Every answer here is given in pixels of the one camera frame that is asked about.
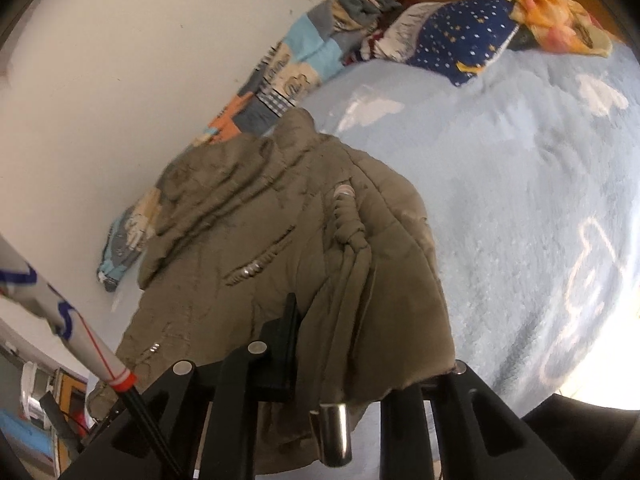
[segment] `metal pin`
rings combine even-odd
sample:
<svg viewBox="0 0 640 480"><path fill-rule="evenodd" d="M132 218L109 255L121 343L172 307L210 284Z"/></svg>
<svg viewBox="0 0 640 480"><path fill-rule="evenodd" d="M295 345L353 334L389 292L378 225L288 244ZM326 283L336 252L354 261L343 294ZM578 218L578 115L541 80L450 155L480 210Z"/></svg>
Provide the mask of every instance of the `metal pin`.
<svg viewBox="0 0 640 480"><path fill-rule="evenodd" d="M186 375L193 369L193 365L188 361L178 361L174 365L174 374Z"/></svg>
<svg viewBox="0 0 640 480"><path fill-rule="evenodd" d="M317 410L309 412L309 419L320 462L327 467L342 467L351 462L347 405L320 404Z"/></svg>
<svg viewBox="0 0 640 480"><path fill-rule="evenodd" d="M466 364L463 361L456 359L456 363L453 365L453 370L451 371L451 373L455 375L462 375L465 372Z"/></svg>
<svg viewBox="0 0 640 480"><path fill-rule="evenodd" d="M338 195L348 195L355 198L356 192L353 187L349 186L349 184L340 184L340 186L338 186L334 191L334 198Z"/></svg>
<svg viewBox="0 0 640 480"><path fill-rule="evenodd" d="M249 346L246 348L249 351L249 354L260 355L264 354L267 351L267 343L264 341L254 341L249 343Z"/></svg>

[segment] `black stick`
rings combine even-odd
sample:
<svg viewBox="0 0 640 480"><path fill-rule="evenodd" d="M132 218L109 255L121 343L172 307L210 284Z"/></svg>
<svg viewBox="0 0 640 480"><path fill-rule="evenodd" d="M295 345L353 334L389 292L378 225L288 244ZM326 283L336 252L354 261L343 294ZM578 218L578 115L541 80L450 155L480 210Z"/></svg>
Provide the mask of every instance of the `black stick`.
<svg viewBox="0 0 640 480"><path fill-rule="evenodd" d="M169 445L160 431L158 422L149 412L145 401L142 400L136 387L133 386L124 393L118 393L118 396L129 410L131 418L136 421L142 435L146 438L146 441L151 446L151 449L154 450L160 462L162 462L177 479L185 479L186 476L180 468L178 461L172 455L171 449L169 449Z"/></svg>

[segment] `silver cylinder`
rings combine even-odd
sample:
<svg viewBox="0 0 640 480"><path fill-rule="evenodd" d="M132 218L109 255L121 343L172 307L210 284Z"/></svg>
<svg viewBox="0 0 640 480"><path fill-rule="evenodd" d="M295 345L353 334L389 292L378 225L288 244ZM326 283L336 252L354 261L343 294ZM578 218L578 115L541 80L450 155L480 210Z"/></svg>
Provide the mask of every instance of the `silver cylinder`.
<svg viewBox="0 0 640 480"><path fill-rule="evenodd" d="M320 404L309 413L318 458L327 467L351 462L351 429L346 404Z"/></svg>

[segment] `white wall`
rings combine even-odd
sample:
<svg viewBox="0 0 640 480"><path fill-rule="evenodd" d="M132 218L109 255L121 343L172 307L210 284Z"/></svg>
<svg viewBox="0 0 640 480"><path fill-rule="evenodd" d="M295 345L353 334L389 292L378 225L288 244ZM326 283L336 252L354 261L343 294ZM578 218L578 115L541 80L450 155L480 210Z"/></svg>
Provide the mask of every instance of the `white wall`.
<svg viewBox="0 0 640 480"><path fill-rule="evenodd" d="M90 322L111 302L95 280L111 220L318 1L40 0L10 38L0 232ZM46 326L12 309L0 305L5 323L68 359Z"/></svg>

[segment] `black cable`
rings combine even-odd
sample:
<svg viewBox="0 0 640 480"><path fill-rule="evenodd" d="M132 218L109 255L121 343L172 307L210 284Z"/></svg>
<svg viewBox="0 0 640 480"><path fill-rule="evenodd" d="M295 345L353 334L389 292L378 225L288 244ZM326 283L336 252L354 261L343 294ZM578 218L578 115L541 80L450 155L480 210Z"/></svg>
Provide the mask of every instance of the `black cable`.
<svg viewBox="0 0 640 480"><path fill-rule="evenodd" d="M2 480L33 480L0 430L0 478Z"/></svg>
<svg viewBox="0 0 640 480"><path fill-rule="evenodd" d="M80 428L82 428L82 429L83 429L83 430L85 430L87 433L89 433L89 429L88 429L84 424L81 424L80 422L78 422L77 420L75 420L75 419L73 418L73 416L69 415L67 412L64 412L63 410L60 410L60 412L62 412L62 414L63 414L63 415L68 416L68 418L69 418L68 422L73 422L73 423L77 424Z"/></svg>

